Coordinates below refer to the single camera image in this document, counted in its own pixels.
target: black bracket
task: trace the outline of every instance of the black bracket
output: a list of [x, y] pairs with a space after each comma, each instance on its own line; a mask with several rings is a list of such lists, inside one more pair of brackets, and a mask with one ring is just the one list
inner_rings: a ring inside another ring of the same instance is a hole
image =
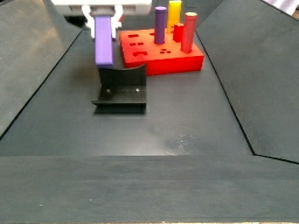
[[146, 64], [135, 68], [100, 68], [100, 93], [95, 105], [102, 112], [146, 111]]

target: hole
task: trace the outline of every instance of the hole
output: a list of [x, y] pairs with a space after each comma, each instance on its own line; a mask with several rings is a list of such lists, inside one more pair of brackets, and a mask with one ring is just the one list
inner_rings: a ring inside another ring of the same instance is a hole
[[138, 56], [138, 55], [147, 55], [147, 52], [134, 52], [134, 56]]
[[138, 35], [138, 34], [130, 34], [128, 37], [130, 37], [130, 38], [138, 38], [139, 35]]

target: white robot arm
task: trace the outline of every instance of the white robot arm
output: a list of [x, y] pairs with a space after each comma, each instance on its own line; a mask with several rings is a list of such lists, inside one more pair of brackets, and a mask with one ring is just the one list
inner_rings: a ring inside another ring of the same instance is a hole
[[85, 16], [91, 37], [95, 38], [95, 16], [111, 16], [112, 39], [122, 27], [123, 15], [147, 15], [152, 0], [52, 0], [64, 16]]
[[294, 15], [295, 9], [299, 5], [299, 0], [264, 0], [267, 3], [272, 4], [280, 11], [286, 12], [288, 15]]

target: gray wall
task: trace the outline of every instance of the gray wall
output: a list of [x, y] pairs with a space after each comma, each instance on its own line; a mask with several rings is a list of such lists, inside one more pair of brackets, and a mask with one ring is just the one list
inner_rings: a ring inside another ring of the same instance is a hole
[[299, 162], [298, 21], [226, 0], [198, 32], [255, 153]]
[[51, 1], [0, 5], [0, 136], [31, 99], [80, 30]]

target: purple peg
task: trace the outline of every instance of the purple peg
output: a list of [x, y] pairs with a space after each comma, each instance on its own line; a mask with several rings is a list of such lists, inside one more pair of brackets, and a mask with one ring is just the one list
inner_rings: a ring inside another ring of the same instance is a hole
[[166, 13], [166, 7], [155, 7], [154, 42], [158, 45], [164, 43]]
[[99, 68], [114, 66], [111, 17], [95, 17], [95, 56]]

